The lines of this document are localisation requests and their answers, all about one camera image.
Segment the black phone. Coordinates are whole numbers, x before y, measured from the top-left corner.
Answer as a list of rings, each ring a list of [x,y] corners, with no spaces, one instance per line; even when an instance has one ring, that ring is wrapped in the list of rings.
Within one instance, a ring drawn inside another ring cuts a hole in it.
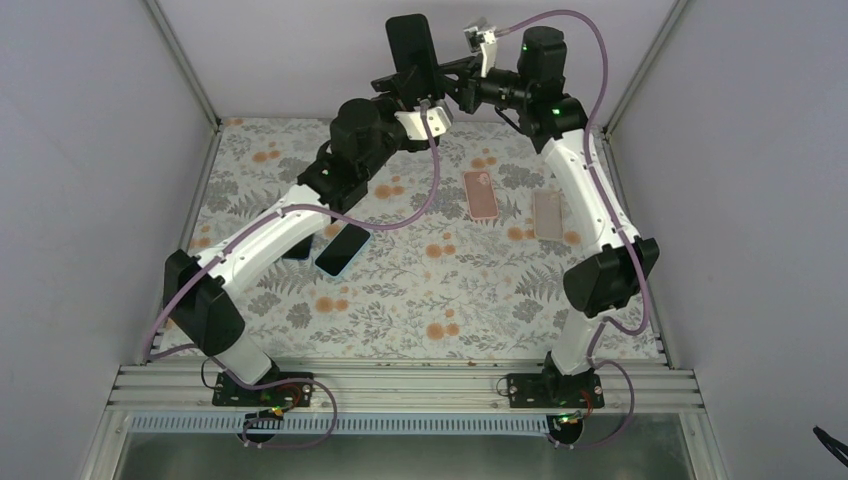
[[[420,13],[389,18],[385,22],[389,47],[396,72],[438,69],[436,50],[428,19]]]

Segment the pink phone case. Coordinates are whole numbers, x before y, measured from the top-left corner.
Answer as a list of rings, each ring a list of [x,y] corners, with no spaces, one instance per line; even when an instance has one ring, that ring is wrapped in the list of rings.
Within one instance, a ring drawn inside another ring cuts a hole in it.
[[[486,171],[468,171],[462,176],[469,216],[473,220],[490,220],[499,215],[499,207],[491,176]]]

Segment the beige phone case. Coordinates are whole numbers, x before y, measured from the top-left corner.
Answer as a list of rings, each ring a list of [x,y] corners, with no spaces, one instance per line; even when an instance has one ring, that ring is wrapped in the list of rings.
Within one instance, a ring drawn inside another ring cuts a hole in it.
[[[532,207],[536,238],[561,242],[564,235],[561,194],[555,190],[534,190]]]

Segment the dark blue phone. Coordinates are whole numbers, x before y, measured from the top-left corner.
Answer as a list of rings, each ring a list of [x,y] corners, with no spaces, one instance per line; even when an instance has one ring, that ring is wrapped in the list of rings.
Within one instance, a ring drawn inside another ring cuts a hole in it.
[[[310,258],[311,249],[313,245],[313,236],[309,236],[306,239],[298,242],[291,249],[286,251],[281,258],[285,260],[297,260],[304,261]]]

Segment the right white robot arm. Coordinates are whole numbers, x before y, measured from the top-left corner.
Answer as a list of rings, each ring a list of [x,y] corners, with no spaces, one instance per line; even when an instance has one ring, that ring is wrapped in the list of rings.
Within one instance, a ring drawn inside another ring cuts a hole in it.
[[[588,116],[564,91],[567,46],[561,31],[545,26],[524,31],[514,71],[495,66],[500,32],[486,23],[464,35],[471,56],[445,63],[439,72],[448,95],[466,113],[480,105],[498,115],[513,110],[513,128],[526,136],[559,182],[585,247],[585,258],[563,275],[569,303],[557,343],[538,374],[507,378],[512,406],[565,407],[599,399],[593,362],[604,328],[614,313],[639,294],[659,257],[627,217],[597,159]]]

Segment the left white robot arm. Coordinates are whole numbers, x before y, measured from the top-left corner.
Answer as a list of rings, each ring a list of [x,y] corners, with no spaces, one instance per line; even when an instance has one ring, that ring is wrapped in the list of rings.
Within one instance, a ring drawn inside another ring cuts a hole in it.
[[[234,378],[255,405],[278,391],[275,364],[246,331],[234,296],[308,237],[334,220],[366,228],[347,213],[397,152],[429,150],[451,125],[446,80],[411,67],[373,81],[377,95],[343,103],[329,139],[294,186],[235,234],[194,256],[183,250],[165,261],[159,323],[173,320],[193,345]]]

